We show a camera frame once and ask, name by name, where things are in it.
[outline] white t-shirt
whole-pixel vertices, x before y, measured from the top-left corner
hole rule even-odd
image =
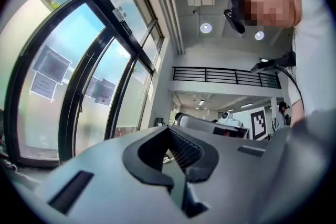
[[[336,108],[336,28],[325,0],[302,0],[302,11],[292,46],[296,81],[310,115]]]

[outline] round ceiling light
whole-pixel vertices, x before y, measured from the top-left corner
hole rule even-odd
[[[256,40],[262,40],[264,38],[264,32],[263,31],[258,31],[256,32],[255,38]]]
[[[208,33],[211,32],[212,26],[211,26],[211,24],[203,23],[200,27],[200,30],[201,30],[202,33],[208,34]]]

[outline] person in background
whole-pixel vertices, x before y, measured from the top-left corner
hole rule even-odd
[[[279,111],[277,112],[275,121],[272,124],[274,131],[285,128],[287,126],[286,115],[285,115],[285,111],[287,108],[289,108],[289,106],[287,106],[285,102],[281,102],[279,104]]]
[[[336,108],[336,27],[326,0],[231,0],[246,25],[294,27],[291,68],[299,91],[288,82],[291,126],[313,112]]]

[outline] white machine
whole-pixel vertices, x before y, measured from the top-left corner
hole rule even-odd
[[[240,120],[233,119],[233,114],[230,112],[224,112],[220,117],[220,119],[218,119],[218,123],[233,127],[242,127],[243,125],[243,123]]]

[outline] man wearing black cap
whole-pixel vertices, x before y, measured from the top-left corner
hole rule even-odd
[[[285,111],[289,108],[285,102],[281,102],[279,104],[279,112],[277,112],[277,117],[275,118],[273,127],[274,131],[279,129],[285,128],[287,125],[286,118],[285,118]]]
[[[294,27],[296,67],[289,80],[291,125],[314,111],[336,108],[336,28],[325,0],[231,0],[233,17],[246,25]]]

